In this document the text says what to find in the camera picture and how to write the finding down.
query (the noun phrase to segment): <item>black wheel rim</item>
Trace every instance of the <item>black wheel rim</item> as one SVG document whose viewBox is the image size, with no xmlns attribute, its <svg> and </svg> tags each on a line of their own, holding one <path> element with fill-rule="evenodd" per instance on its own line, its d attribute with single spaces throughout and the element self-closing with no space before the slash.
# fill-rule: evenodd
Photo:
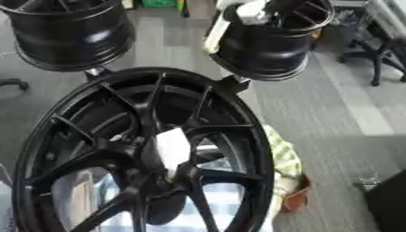
<svg viewBox="0 0 406 232">
<path fill-rule="evenodd" d="M 177 111 L 175 116 L 167 109 L 171 104 Z M 98 121 L 109 113 L 115 117 L 109 116 L 115 119 L 110 123 L 120 121 L 120 129 L 111 132 L 113 127 L 106 119 L 104 124 Z M 148 144 L 158 133 L 174 127 L 185 131 L 192 149 L 189 161 L 179 165 L 172 180 L 165 180 L 167 172 Z M 106 139 L 118 131 L 122 132 L 120 140 Z M 199 168 L 197 146 L 205 138 L 245 144 L 247 149 L 236 158 L 244 173 Z M 106 169 L 120 193 L 74 228 L 65 229 L 53 206 L 53 184 L 63 176 L 93 167 Z M 244 196 L 226 231 L 257 231 L 270 205 L 273 168 L 261 125 L 234 94 L 193 72 L 126 70 L 84 85 L 43 117 L 17 161 L 14 213 L 25 232 L 92 231 L 123 211 L 131 213 L 133 231 L 146 231 L 151 204 L 181 195 L 192 199 L 207 231 L 219 231 L 202 188 L 236 183 L 244 188 Z"/>
</svg>

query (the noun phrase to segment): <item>white label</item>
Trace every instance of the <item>white label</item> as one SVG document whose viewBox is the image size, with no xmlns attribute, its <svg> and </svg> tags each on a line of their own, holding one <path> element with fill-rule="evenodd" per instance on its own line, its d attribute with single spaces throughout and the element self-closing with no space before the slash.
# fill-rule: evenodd
<svg viewBox="0 0 406 232">
<path fill-rule="evenodd" d="M 190 143 L 181 128 L 157 135 L 157 149 L 170 178 L 175 175 L 178 165 L 190 157 Z"/>
</svg>

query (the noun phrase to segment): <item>rim lip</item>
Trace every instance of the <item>rim lip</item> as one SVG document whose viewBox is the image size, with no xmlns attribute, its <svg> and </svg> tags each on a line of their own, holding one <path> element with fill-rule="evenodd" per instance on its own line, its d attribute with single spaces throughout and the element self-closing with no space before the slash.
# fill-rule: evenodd
<svg viewBox="0 0 406 232">
<path fill-rule="evenodd" d="M 24 50 L 18 44 L 18 42 L 15 42 L 14 47 L 21 59 L 23 59 L 27 63 L 30 63 L 32 66 L 36 68 L 45 69 L 47 71 L 64 72 L 64 73 L 81 72 L 94 68 L 95 66 L 103 66 L 112 63 L 115 60 L 121 58 L 134 45 L 135 41 L 134 32 L 135 29 L 133 28 L 132 25 L 130 25 L 130 36 L 123 46 L 119 47 L 119 49 L 116 49 L 115 51 L 113 51 L 113 53 L 109 54 L 108 56 L 101 55 L 102 59 L 95 59 L 94 61 L 89 61 L 87 63 L 63 65 L 62 63 L 43 62 L 33 58 L 28 53 L 25 53 Z"/>
<path fill-rule="evenodd" d="M 213 86 L 217 87 L 218 90 L 224 90 L 216 84 L 214 80 L 210 80 L 208 77 L 200 75 L 195 72 L 188 72 L 180 69 L 174 68 L 163 68 L 163 67 L 145 67 L 145 68 L 134 68 L 128 70 L 122 70 L 119 72 L 114 72 L 107 74 L 100 78 L 100 80 L 95 80 L 92 82 L 88 82 L 84 84 L 82 87 L 79 87 L 75 91 L 68 94 L 62 100 L 60 100 L 55 106 L 53 106 L 40 120 L 40 122 L 35 126 L 34 131 L 30 134 L 28 139 L 26 140 L 22 152 L 19 155 L 19 158 L 15 165 L 14 170 L 14 185 L 12 191 L 12 203 L 14 209 L 14 218 L 16 218 L 16 225 L 20 227 L 25 232 L 43 232 L 40 227 L 40 222 L 38 218 L 35 217 L 35 211 L 33 209 L 33 202 L 31 200 L 31 196 L 29 196 L 29 190 L 25 185 L 25 175 L 26 172 L 32 166 L 30 163 L 33 154 L 31 154 L 30 149 L 35 146 L 35 143 L 40 140 L 40 136 L 44 133 L 44 129 L 49 122 L 49 119 L 56 111 L 63 111 L 67 110 L 69 106 L 74 105 L 74 100 L 80 97 L 81 95 L 85 94 L 91 88 L 96 87 L 102 82 L 108 83 L 117 83 L 123 80 L 128 80 L 129 76 L 133 76 L 136 74 L 143 74 L 143 73 L 179 73 L 183 75 L 187 75 L 190 78 L 190 81 L 193 82 L 194 80 L 199 80 L 199 82 L 210 83 Z M 254 139 L 256 139 L 256 148 L 262 155 L 258 156 L 259 162 L 257 163 L 257 169 L 261 172 L 262 175 L 266 178 L 265 186 L 266 188 L 259 189 L 260 193 L 258 194 L 258 198 L 261 198 L 263 201 L 262 204 L 259 204 L 260 207 L 256 208 L 256 211 L 250 218 L 252 223 L 251 227 L 248 231 L 257 231 L 259 228 L 262 227 L 264 220 L 266 218 L 267 211 L 271 204 L 272 198 L 272 189 L 274 187 L 274 162 L 272 159 L 271 149 L 269 146 L 268 139 L 264 130 L 262 129 L 261 123 L 256 118 L 254 113 L 246 106 L 246 104 L 240 100 L 235 94 L 230 94 L 229 91 L 216 91 L 216 94 L 227 100 L 231 105 L 235 105 L 240 108 L 240 110 L 244 111 L 247 116 L 254 124 L 254 128 L 252 134 Z"/>
<path fill-rule="evenodd" d="M 218 53 L 213 53 L 210 55 L 210 57 L 222 68 L 232 72 L 233 74 L 255 81 L 266 81 L 266 82 L 279 82 L 296 77 L 305 70 L 309 60 L 309 55 L 307 53 L 303 61 L 294 69 L 288 70 L 286 72 L 281 72 L 280 74 L 266 74 L 263 72 L 255 72 L 255 71 L 251 72 L 247 69 L 239 69 L 235 65 L 231 64 L 230 62 L 226 61 L 221 56 L 219 56 Z"/>
</svg>

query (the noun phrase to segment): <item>gray carpet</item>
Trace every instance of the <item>gray carpet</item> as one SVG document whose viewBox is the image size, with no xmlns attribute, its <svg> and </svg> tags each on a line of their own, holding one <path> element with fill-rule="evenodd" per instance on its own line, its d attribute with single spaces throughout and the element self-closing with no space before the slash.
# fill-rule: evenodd
<svg viewBox="0 0 406 232">
<path fill-rule="evenodd" d="M 131 12 L 130 17 L 137 25 L 137 42 L 112 68 L 171 66 L 213 79 L 226 74 L 200 49 L 207 20 L 185 20 L 172 9 L 143 9 Z M 309 205 L 281 215 L 275 222 L 277 232 L 376 231 L 353 183 L 370 173 L 387 179 L 406 167 L 406 86 L 398 83 L 400 74 L 385 70 L 382 86 L 370 87 L 371 65 L 337 63 L 336 53 L 343 51 L 344 40 L 335 44 L 334 38 L 334 32 L 327 34 L 297 78 L 253 82 L 241 94 L 263 122 L 294 143 L 314 181 Z M 0 53 L 13 50 L 13 35 L 3 23 Z M 16 54 L 0 60 L 0 75 L 22 78 L 32 85 L 26 93 L 15 87 L 0 90 L 0 162 L 12 170 L 38 119 L 84 83 L 84 78 L 81 73 L 38 70 Z"/>
</svg>

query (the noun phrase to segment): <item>green object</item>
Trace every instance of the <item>green object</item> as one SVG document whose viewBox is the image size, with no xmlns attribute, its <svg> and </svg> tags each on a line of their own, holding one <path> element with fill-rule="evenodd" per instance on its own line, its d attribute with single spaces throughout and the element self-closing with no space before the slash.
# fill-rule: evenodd
<svg viewBox="0 0 406 232">
<path fill-rule="evenodd" d="M 177 0 L 142 0 L 144 7 L 175 7 L 178 6 Z"/>
</svg>

